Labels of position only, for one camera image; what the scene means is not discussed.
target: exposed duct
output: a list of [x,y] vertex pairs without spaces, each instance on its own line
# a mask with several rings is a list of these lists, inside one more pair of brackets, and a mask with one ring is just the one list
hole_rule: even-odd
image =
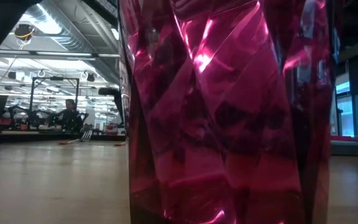
[[[95,52],[92,45],[51,0],[43,0],[40,4],[30,7],[26,14],[41,23],[52,18],[62,28],[60,35],[63,36],[53,37],[52,39],[68,51]],[[107,82],[119,83],[119,74],[111,70],[100,58],[93,61],[85,61],[85,63],[94,67]]]

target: person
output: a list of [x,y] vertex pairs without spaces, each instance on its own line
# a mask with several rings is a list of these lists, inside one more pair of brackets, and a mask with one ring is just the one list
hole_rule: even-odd
[[62,118],[58,119],[55,123],[61,125],[62,129],[70,129],[70,127],[72,127],[73,122],[76,122],[78,120],[78,115],[79,112],[75,108],[74,100],[67,99],[66,109],[56,114],[56,117]]

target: glass door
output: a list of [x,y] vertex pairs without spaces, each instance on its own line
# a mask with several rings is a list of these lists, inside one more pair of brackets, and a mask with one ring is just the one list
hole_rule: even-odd
[[343,136],[354,137],[352,96],[337,99],[338,113],[340,114],[340,127]]

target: window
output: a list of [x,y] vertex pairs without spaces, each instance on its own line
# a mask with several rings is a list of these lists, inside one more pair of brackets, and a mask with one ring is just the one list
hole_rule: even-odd
[[349,81],[336,85],[336,94],[345,93],[351,90]]
[[329,123],[331,125],[331,135],[337,136],[337,121],[336,121],[336,102],[335,102],[335,91],[333,91],[333,102],[331,104],[331,115],[329,118]]
[[353,105],[352,97],[346,96],[337,99],[338,109],[342,110],[341,115],[341,127],[343,136],[354,136],[354,125],[353,125]]

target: wooden floor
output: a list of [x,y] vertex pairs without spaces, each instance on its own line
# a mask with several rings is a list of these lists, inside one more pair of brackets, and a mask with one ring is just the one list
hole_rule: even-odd
[[[0,145],[0,223],[129,224],[127,153],[111,142]],[[331,159],[329,224],[358,224],[358,157]]]

